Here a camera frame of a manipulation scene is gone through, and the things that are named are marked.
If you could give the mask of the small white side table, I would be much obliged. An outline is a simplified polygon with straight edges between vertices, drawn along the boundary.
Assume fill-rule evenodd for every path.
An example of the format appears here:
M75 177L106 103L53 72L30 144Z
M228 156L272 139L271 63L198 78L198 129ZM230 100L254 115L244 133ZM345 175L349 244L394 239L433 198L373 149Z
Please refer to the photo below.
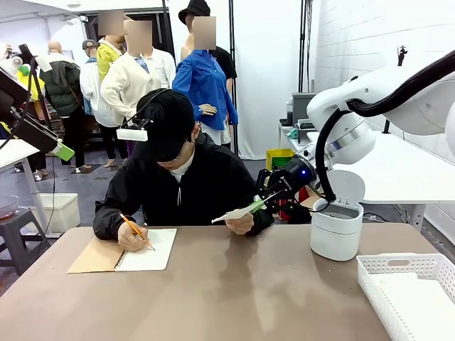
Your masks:
M299 152L302 150L306 145L299 145L297 140L290 139L287 136L287 133L290 132L292 129L295 129L294 127L290 126L283 126L281 123L278 125L278 144L277 148L278 149L285 149L285 148L290 148L294 153ZM311 139L308 137L307 139L308 144L311 142Z

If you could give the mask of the mannequin in white shirt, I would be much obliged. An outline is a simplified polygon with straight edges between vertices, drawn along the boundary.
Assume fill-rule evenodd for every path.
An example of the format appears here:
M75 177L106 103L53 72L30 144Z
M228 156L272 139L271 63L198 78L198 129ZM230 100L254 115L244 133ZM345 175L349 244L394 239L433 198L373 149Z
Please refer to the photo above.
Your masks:
M176 76L176 64L173 56L164 50L154 48L150 60L160 78L161 86L171 89Z

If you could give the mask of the spiral notebook brown cover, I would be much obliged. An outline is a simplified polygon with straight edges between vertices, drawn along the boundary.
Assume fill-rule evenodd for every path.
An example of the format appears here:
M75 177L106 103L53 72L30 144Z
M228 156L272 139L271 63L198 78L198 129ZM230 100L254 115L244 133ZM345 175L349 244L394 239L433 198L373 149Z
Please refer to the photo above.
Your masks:
M68 269L69 274L125 271L163 271L167 267L177 229L150 229L151 247L129 252L115 242L93 238Z

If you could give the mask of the white lidded trash bin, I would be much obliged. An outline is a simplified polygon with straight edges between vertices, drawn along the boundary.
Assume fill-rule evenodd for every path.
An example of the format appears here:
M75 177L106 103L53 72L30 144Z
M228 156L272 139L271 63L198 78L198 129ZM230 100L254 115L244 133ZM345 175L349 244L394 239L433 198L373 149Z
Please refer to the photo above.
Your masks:
M310 247L318 255L334 261L349 261L358 252L365 195L363 179L347 170L331 170L328 180L336 199L323 198L313 205Z

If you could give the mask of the mannequin in black t-shirt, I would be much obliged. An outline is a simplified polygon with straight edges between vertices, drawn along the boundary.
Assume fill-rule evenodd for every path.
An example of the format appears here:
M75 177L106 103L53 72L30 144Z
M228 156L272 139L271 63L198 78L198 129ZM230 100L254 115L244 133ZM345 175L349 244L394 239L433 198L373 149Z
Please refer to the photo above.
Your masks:
M186 42L181 48L181 60L187 58L193 52L193 49L194 35L193 32L190 31L186 39ZM222 49L219 46L217 46L215 50L209 50L208 52L213 58L216 59L222 71L225 73L227 80L234 80L237 77L234 62L229 52L227 52L226 50Z

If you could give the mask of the orange pencil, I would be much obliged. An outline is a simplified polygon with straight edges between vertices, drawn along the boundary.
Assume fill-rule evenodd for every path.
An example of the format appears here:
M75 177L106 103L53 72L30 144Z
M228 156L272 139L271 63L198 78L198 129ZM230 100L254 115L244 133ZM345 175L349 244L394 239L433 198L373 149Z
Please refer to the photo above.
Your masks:
M145 240L146 238L144 238L142 236L142 232L137 228L137 225L136 223L133 223L131 222L130 220L128 220L122 213L119 214L120 217L125 221L125 223L127 223L129 225L129 227L132 229L132 231L134 232L134 235L142 240ZM150 248L151 250L155 251L155 248L152 246L151 242L148 240L148 248Z

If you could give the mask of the black bag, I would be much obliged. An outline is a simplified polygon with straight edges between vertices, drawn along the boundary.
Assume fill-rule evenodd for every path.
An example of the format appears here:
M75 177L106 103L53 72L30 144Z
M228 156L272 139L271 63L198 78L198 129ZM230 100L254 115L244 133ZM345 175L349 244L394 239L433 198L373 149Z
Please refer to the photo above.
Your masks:
M288 205L284 209L285 214L289 217L289 224L310 224L311 212L310 209L301 205Z

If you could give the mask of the large white table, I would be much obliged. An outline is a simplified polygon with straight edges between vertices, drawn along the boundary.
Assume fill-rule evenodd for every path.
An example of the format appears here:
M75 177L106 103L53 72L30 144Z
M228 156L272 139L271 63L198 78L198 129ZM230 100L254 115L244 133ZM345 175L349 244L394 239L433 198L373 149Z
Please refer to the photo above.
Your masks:
M336 170L359 175L365 204L410 205L409 224L420 230L426 206L455 204L455 165L392 134L375 132L375 148Z

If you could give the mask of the person's right forearm black sleeve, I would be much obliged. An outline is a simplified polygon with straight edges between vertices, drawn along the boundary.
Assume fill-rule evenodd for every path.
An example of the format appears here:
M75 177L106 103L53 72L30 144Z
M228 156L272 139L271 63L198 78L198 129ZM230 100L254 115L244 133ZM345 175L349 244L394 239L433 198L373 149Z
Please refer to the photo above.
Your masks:
M122 202L112 198L95 203L95 219L93 229L95 236L101 240L118 241L120 225L124 220L120 217L131 217L139 209L137 202Z

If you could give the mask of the white notebook paper sheet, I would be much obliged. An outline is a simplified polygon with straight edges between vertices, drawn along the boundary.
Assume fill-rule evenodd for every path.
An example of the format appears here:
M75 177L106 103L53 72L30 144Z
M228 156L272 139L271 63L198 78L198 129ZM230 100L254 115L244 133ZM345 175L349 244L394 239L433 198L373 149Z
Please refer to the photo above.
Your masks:
M257 200L247 207L226 212L223 216L211 220L211 223L215 224L216 222L221 222L224 220L237 220L244 217L247 213L256 212L258 209L261 209L263 207L264 200Z

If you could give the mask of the black light stand pole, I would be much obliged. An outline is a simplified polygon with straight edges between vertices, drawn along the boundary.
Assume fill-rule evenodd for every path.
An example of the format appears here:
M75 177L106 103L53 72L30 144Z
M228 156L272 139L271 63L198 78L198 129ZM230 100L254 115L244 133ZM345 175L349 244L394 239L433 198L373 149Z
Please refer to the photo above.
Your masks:
M299 41L299 92L310 90L309 59L311 47L311 22L314 0L301 0Z
M236 70L236 62L235 62L235 21L234 21L234 8L233 8L233 0L228 0L228 9L229 9L229 27L230 27L230 55L232 58L232 63L234 65L234 69ZM236 90L236 77L232 81L232 101L234 107L237 109L237 90ZM238 156L239 155L239 146L238 146L238 127L234 125L233 127L234 133L234 153Z
M168 0L161 0L162 3L162 10L163 10L163 18L164 18L164 46L166 50L172 55L173 61L176 61L176 54L173 45L173 36L171 30L171 22L170 22L170 13L168 9Z

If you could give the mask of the mannequin in cream cardigan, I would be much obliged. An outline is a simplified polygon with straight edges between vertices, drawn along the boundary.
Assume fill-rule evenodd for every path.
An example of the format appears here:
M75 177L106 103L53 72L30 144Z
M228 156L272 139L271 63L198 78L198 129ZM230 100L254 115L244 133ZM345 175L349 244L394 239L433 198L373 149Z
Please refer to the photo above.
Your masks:
M100 94L121 126L137 112L139 100L152 90L164 88L151 64L153 52L150 21L126 20L127 51L113 62L100 85Z

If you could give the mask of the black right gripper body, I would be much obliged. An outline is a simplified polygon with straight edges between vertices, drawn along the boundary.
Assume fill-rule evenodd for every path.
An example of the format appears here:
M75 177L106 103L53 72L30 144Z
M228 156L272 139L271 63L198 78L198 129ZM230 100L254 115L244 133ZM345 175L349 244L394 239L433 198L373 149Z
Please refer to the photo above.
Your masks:
M315 179L316 171L309 161L301 156L293 156L283 167L271 172L266 197L272 195L276 199L292 199Z

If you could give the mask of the grey tray with black items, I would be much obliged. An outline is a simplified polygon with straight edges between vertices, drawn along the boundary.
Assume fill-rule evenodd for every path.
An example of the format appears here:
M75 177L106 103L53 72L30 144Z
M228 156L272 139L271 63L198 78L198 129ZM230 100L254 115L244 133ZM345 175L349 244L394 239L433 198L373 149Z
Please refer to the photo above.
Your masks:
M303 146L306 145L308 136L307 134L312 131L316 131L315 126L312 124L310 119L299 119L296 123L296 129L298 133L297 141L298 144Z

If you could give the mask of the white perforated plastic basket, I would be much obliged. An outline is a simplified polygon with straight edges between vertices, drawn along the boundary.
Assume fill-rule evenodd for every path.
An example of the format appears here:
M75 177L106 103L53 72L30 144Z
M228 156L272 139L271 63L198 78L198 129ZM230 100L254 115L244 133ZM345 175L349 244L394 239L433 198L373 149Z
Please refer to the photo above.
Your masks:
M443 254L356 259L358 283L392 341L455 341L455 264Z

